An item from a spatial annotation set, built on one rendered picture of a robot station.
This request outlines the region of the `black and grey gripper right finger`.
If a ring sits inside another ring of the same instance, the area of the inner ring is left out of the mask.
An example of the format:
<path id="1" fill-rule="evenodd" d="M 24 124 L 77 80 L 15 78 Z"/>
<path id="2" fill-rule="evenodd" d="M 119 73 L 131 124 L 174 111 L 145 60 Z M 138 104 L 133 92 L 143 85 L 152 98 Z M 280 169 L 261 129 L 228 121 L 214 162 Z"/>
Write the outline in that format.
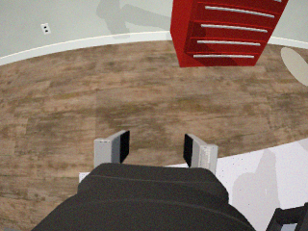
<path id="1" fill-rule="evenodd" d="M 188 167 L 208 168 L 216 176 L 217 145 L 208 144 L 194 134 L 185 134 L 183 157 Z"/>

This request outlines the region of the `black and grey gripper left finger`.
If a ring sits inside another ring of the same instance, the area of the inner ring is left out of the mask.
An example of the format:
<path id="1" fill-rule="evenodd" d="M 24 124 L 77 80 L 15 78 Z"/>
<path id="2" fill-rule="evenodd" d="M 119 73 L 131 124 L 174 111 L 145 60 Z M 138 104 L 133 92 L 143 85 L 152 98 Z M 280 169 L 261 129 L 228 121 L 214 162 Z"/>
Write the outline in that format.
<path id="1" fill-rule="evenodd" d="M 103 163 L 123 163 L 129 154 L 130 131 L 121 130 L 106 139 L 94 140 L 94 168 Z"/>

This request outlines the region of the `red kettle with black handle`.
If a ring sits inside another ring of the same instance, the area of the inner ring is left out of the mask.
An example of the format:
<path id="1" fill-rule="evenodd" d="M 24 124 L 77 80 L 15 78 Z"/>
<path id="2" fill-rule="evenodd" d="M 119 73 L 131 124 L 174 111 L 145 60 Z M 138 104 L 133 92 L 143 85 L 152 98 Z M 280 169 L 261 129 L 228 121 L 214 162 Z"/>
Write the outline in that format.
<path id="1" fill-rule="evenodd" d="M 276 208 L 266 231 L 281 231 L 283 224 L 294 223 L 295 231 L 308 231 L 308 202 L 290 209 Z"/>

